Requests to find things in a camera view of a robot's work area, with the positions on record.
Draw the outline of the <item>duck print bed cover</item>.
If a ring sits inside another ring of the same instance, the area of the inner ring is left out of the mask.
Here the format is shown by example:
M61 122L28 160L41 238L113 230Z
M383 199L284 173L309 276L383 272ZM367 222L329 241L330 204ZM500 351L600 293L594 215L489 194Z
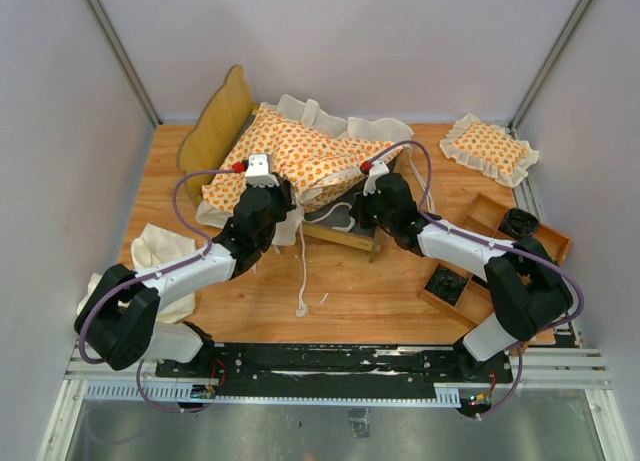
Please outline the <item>duck print bed cover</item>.
M364 180L359 165L395 142L413 136L394 118L369 121L331 116L309 99L283 95L262 103L232 147L214 166L229 169L251 154L271 156L276 173L294 190L296 208L277 225L273 244L291 246L302 238L306 216L337 200Z

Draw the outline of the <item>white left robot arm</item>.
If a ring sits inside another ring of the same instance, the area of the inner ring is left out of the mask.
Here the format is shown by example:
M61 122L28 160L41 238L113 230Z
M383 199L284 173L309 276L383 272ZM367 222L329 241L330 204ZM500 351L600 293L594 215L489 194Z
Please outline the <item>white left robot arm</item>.
M74 323L81 358L115 371L143 359L163 359L178 362L192 376L207 374L214 364L210 336L189 323L160 322L158 313L250 270L293 208L289 183L248 187L223 230L203 248L141 271L111 266Z

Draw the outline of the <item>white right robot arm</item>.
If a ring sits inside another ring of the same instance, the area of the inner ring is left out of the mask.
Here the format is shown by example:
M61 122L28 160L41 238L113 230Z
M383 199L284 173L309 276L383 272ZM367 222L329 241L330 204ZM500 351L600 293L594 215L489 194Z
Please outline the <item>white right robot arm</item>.
M573 294L540 242L500 240L463 229L419 211L398 173L370 171L351 216L379 227L402 249L455 265L488 287L493 313L459 342L455 373L474 381L495 354L546 330L574 304Z

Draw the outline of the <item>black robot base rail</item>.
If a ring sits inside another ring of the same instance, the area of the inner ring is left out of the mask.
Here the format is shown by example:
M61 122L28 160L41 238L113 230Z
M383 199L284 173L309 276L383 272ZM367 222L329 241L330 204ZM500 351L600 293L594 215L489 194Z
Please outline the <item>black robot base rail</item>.
M459 407L499 400L509 389L591 391L611 387L595 349L530 347L494 356L473 373L453 350L429 345L217 344L191 373L175 361L146 360L114 371L73 353L65 380L93 400Z

